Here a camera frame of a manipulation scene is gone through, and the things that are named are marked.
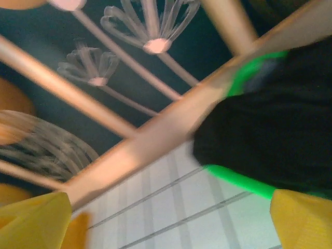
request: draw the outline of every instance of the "white dandelion drawing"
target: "white dandelion drawing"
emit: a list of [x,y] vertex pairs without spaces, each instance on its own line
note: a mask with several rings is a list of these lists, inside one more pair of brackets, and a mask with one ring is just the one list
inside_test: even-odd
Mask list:
[[114,41],[112,41],[93,21],[90,20],[82,11],[85,0],[48,0],[55,8],[70,11],[77,20],[85,26],[91,34],[93,34],[100,42],[102,42],[110,51],[112,51],[120,60],[127,66],[132,68],[138,75],[145,79],[149,84],[154,86],[157,90],[162,92],[171,100],[177,101],[182,96],[174,89],[170,88],[167,84],[153,75],[145,67],[135,61],[123,49],[121,49]]
[[99,87],[117,100],[149,116],[158,113],[123,96],[106,84],[115,72],[119,59],[112,52],[103,52],[99,48],[90,48],[84,39],[76,39],[77,49],[67,55],[67,62],[60,62],[58,73],[64,77]]
[[98,158],[84,141],[37,117],[1,110],[0,120],[0,157],[35,173],[66,182]]
[[[141,3],[145,25],[140,21],[132,2]],[[193,19],[200,7],[200,2],[198,0],[166,0],[164,12],[160,16],[156,0],[121,0],[121,4],[123,11],[115,6],[105,8],[101,19],[102,27],[123,41],[142,48],[149,54],[156,54],[189,85],[198,84],[198,80],[166,52]],[[183,20],[176,23],[182,7],[186,8]],[[121,24],[124,24],[126,31],[119,30]]]

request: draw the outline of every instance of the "painted flower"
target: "painted flower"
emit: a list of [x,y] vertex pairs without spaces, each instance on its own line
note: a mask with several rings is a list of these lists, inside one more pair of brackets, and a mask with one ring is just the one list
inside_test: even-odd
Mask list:
[[82,39],[76,41],[77,49],[67,55],[67,62],[60,62],[58,73],[68,79],[93,86],[104,86],[119,64],[112,52],[89,48]]
[[[145,24],[140,21],[132,2],[141,3]],[[165,0],[164,11],[159,15],[156,0],[121,0],[121,4],[123,11],[115,6],[105,8],[102,27],[150,54],[166,52],[200,7],[198,0]],[[183,20],[177,23],[182,8],[185,8]]]

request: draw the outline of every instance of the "white tiled floor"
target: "white tiled floor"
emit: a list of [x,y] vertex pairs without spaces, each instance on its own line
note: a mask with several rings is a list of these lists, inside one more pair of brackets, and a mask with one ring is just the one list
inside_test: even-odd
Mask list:
[[[205,171],[195,171],[198,164],[189,154],[190,146],[181,146],[81,209],[94,215],[93,225],[102,221],[89,229],[89,249],[268,249],[280,245],[269,201],[255,195],[243,198],[242,189],[216,182]],[[176,180],[172,179],[175,175],[182,177],[192,171],[177,186],[168,185]],[[147,196],[148,201],[141,201]],[[174,201],[174,197],[179,201],[179,196],[184,213],[181,203]],[[233,203],[212,210],[230,198]],[[126,212],[114,215],[135,202]],[[189,220],[181,225],[178,219],[186,217]],[[181,237],[184,235],[189,236],[190,243]]]

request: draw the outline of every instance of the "green edging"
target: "green edging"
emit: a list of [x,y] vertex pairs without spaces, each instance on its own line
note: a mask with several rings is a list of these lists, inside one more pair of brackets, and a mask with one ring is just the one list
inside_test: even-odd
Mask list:
[[[266,54],[261,57],[253,59],[248,64],[240,68],[236,74],[233,84],[227,96],[241,95],[243,93],[243,84],[258,73],[262,63],[266,59],[284,58],[287,56],[287,51]],[[236,173],[235,171],[219,165],[205,165],[204,168],[217,178],[221,178],[229,183],[235,184],[247,191],[253,192],[266,199],[271,200],[275,187],[260,181],[251,179],[247,176]]]

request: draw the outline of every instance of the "black fabric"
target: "black fabric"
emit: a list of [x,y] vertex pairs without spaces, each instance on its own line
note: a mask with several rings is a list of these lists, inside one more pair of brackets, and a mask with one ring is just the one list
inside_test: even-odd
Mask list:
[[193,155],[296,191],[332,190],[332,37],[293,49],[253,93],[226,98]]

